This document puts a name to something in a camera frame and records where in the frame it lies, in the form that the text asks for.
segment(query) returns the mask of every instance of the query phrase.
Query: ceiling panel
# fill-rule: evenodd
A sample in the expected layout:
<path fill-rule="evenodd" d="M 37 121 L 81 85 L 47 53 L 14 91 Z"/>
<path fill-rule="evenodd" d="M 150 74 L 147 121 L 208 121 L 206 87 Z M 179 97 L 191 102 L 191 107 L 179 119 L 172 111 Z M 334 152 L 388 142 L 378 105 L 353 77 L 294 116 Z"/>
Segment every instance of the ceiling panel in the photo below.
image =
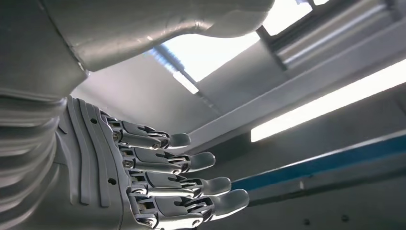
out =
<path fill-rule="evenodd" d="M 170 133 L 190 132 L 216 118 L 148 54 L 92 73 L 72 96 L 119 119 Z"/>
<path fill-rule="evenodd" d="M 227 113 L 287 80 L 266 46 L 257 42 L 196 86 Z"/>

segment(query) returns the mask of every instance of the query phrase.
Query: window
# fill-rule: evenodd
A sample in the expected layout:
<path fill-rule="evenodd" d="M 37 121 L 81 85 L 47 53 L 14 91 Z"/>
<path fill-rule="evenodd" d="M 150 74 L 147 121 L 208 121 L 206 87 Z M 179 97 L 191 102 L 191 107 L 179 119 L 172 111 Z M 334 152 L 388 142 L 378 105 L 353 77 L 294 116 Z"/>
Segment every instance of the window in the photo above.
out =
<path fill-rule="evenodd" d="M 255 32 L 236 38 L 186 34 L 165 42 L 164 46 L 176 56 L 185 72 L 195 81 L 201 81 L 258 40 Z"/>
<path fill-rule="evenodd" d="M 176 68 L 166 60 L 156 49 L 151 49 L 148 53 L 154 56 L 155 60 L 158 61 L 163 67 L 165 67 L 172 76 L 182 84 L 187 90 L 189 90 L 192 94 L 195 94 L 199 91 L 199 89 L 193 85 L 182 73 L 176 70 Z"/>
<path fill-rule="evenodd" d="M 316 6 L 323 5 L 324 3 L 328 2 L 329 0 L 313 0 Z"/>
<path fill-rule="evenodd" d="M 276 35 L 311 11 L 312 8 L 307 0 L 276 0 L 263 25 L 270 35 Z M 259 41 L 259 36 L 256 32 L 236 38 L 186 34 L 163 44 L 173 56 L 178 68 L 175 68 L 160 55 L 155 55 L 155 58 L 172 74 L 176 73 L 178 81 L 183 76 L 180 83 L 185 85 L 188 82 L 187 85 L 194 86 L 193 81 L 201 81 L 257 41 Z M 198 91 L 196 87 L 188 88 L 188 90 L 191 92 Z"/>
<path fill-rule="evenodd" d="M 293 109 L 251 130 L 255 142 L 406 82 L 406 60 Z"/>
<path fill-rule="evenodd" d="M 263 25 L 270 35 L 277 35 L 311 11 L 306 0 L 275 0 Z"/>

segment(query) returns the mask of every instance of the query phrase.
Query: blue stripe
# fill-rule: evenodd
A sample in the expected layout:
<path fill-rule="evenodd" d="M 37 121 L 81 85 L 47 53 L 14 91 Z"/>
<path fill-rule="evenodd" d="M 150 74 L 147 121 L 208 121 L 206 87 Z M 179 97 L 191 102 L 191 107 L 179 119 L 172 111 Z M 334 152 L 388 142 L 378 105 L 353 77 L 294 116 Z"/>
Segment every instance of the blue stripe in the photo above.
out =
<path fill-rule="evenodd" d="M 254 190 L 300 177 L 310 176 L 322 171 L 333 170 L 379 158 L 406 153 L 406 135 L 377 141 L 368 145 L 346 149 L 322 158 L 305 161 L 286 168 L 265 172 L 232 183 L 232 188 Z"/>

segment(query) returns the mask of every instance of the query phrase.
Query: robotic hand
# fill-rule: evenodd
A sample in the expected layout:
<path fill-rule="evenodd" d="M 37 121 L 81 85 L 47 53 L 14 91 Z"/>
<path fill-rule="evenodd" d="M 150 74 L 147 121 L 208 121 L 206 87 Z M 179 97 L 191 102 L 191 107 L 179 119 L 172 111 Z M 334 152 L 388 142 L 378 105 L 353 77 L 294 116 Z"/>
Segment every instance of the robotic hand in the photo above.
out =
<path fill-rule="evenodd" d="M 180 176 L 215 162 L 168 153 L 190 143 L 186 134 L 120 121 L 69 95 L 90 71 L 175 36 L 255 31 L 272 4 L 2 0 L 0 230 L 175 230 L 247 206 L 227 178 Z"/>
<path fill-rule="evenodd" d="M 180 173 L 195 172 L 214 165 L 214 155 L 173 155 L 164 149 L 190 144 L 187 134 L 169 135 L 150 127 L 102 115 L 123 157 L 131 178 L 127 194 L 134 217 L 153 229 L 189 229 L 203 222 L 227 217 L 248 205 L 245 190 L 230 192 L 226 177 L 188 179 Z"/>

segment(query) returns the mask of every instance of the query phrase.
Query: bolt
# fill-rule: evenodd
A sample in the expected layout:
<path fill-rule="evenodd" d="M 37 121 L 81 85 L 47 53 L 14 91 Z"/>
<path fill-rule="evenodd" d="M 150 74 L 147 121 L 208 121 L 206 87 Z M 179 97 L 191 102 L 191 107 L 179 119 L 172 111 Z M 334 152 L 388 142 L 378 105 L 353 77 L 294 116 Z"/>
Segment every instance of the bolt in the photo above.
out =
<path fill-rule="evenodd" d="M 341 216 L 341 221 L 348 222 L 349 220 L 350 220 L 350 218 L 347 215 L 342 215 Z"/>
<path fill-rule="evenodd" d="M 161 147 L 160 143 L 155 143 L 152 145 L 152 149 L 154 149 L 154 150 L 158 149 L 159 147 Z"/>
<path fill-rule="evenodd" d="M 200 220 L 197 219 L 192 223 L 192 227 L 197 227 L 199 224 L 200 224 Z"/>
<path fill-rule="evenodd" d="M 152 225 L 154 224 L 154 222 L 152 220 L 148 220 L 147 222 L 145 222 L 148 226 L 152 227 Z"/>
<path fill-rule="evenodd" d="M 304 219 L 303 224 L 307 225 L 307 226 L 310 225 L 310 220 L 309 219 Z"/>
<path fill-rule="evenodd" d="M 118 140 L 118 134 L 116 132 L 113 133 L 113 140 L 114 141 Z"/>
<path fill-rule="evenodd" d="M 132 168 L 133 166 L 134 166 L 134 162 L 132 162 L 132 161 L 126 161 L 126 160 L 123 161 L 123 167 L 125 167 L 125 168 Z"/>

